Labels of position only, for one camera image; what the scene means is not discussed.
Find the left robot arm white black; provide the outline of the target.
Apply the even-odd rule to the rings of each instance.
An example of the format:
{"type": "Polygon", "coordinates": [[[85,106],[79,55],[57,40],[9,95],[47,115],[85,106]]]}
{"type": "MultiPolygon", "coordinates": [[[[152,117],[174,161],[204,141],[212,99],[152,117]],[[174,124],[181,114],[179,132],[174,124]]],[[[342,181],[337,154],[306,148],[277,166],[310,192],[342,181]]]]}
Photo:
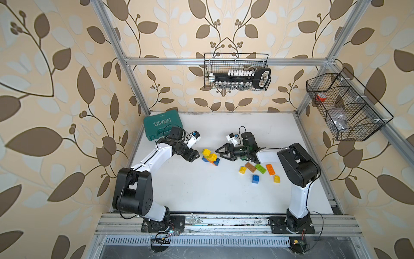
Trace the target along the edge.
{"type": "Polygon", "coordinates": [[[161,138],[144,160],[132,168],[119,170],[112,207],[120,213],[132,213],[155,222],[167,220],[167,207],[154,201],[152,173],[173,155],[193,162],[200,153],[182,141],[161,138]]]}

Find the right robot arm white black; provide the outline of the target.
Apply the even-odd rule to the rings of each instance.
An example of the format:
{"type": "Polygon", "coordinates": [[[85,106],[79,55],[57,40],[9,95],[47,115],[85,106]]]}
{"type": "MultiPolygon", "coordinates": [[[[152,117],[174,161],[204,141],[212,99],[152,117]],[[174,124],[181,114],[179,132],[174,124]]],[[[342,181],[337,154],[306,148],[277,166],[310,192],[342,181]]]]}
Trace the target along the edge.
{"type": "Polygon", "coordinates": [[[291,201],[287,219],[302,224],[310,217],[307,207],[312,183],[320,176],[321,169],[310,154],[299,143],[282,148],[252,148],[227,143],[216,150],[221,158],[235,161],[244,157],[255,164],[280,162],[286,176],[292,183],[291,201]]]}

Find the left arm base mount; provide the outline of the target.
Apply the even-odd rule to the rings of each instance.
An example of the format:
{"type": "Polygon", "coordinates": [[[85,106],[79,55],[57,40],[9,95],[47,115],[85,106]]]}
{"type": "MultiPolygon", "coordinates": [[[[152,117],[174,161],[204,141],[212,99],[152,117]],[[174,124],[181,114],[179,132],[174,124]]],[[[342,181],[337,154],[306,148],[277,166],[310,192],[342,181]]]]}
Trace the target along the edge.
{"type": "Polygon", "coordinates": [[[180,235],[185,228],[185,216],[166,216],[162,221],[143,219],[141,231],[143,233],[165,233],[172,231],[174,235],[180,235]]]}

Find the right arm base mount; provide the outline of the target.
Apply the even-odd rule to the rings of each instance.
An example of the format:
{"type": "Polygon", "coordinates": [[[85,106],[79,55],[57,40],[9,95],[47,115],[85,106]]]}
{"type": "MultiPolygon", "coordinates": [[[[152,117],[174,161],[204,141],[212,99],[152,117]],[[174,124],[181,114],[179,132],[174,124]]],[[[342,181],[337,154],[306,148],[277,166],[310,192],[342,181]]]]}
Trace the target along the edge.
{"type": "Polygon", "coordinates": [[[315,234],[310,216],[296,219],[293,216],[271,216],[268,224],[272,234],[315,234]]]}

